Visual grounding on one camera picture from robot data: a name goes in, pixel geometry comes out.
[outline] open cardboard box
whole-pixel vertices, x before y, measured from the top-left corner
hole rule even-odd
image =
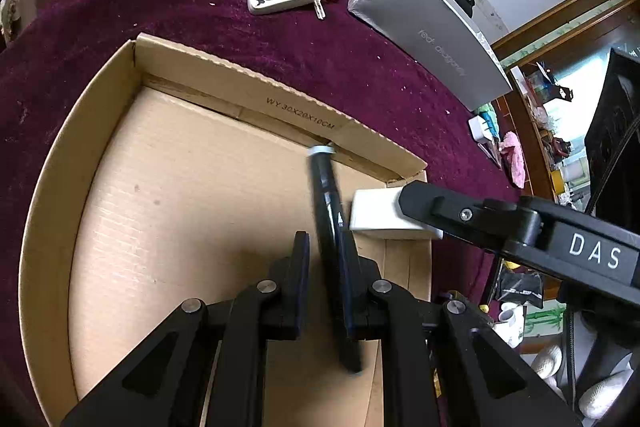
[[[357,188],[424,179],[420,158],[226,60],[143,34],[110,58],[49,152],[24,232],[20,327],[50,425],[182,300],[233,298],[263,279],[296,230],[311,235],[306,327],[270,344],[264,424],[382,425],[378,343],[348,375],[330,333],[306,159],[328,142],[347,204]],[[356,243],[429,299],[428,240]]]

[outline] purple tablecloth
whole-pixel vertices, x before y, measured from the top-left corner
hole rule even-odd
[[[246,0],[54,0],[0,54],[0,349],[24,389],[17,277],[31,195],[85,85],[140,32],[228,58],[330,104],[426,160],[432,183],[478,198],[516,198],[447,88],[351,16],[346,0],[324,9],[319,21],[311,7],[255,17]],[[478,299],[490,258],[458,241],[434,243],[434,291],[455,287]]]

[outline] pink fluffy object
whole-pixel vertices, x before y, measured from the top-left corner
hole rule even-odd
[[[516,187],[524,188],[524,156],[518,136],[509,131],[500,142],[500,153],[504,154],[511,171],[511,180]]]

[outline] gray box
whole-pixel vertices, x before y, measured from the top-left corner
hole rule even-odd
[[[468,110],[510,92],[489,42],[454,0],[349,0],[348,9],[433,73]]]

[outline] metal screw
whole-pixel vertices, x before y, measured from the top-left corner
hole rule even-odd
[[[464,313],[466,310],[466,306],[464,302],[460,301],[449,301],[447,303],[447,310],[449,313],[453,313],[454,315],[460,315]]]
[[[474,213],[471,212],[470,208],[463,208],[460,210],[460,219],[462,219],[462,221],[468,221],[472,217],[474,217]]]
[[[182,311],[185,313],[193,313],[198,311],[200,309],[200,306],[202,306],[200,299],[191,298],[183,301],[180,305],[180,308],[182,308]]]
[[[391,283],[385,279],[378,279],[371,286],[378,293],[388,293],[391,291]]]
[[[271,293],[275,291],[278,285],[271,279],[265,279],[264,281],[258,282],[258,285],[256,287],[258,288],[258,292],[260,293]]]

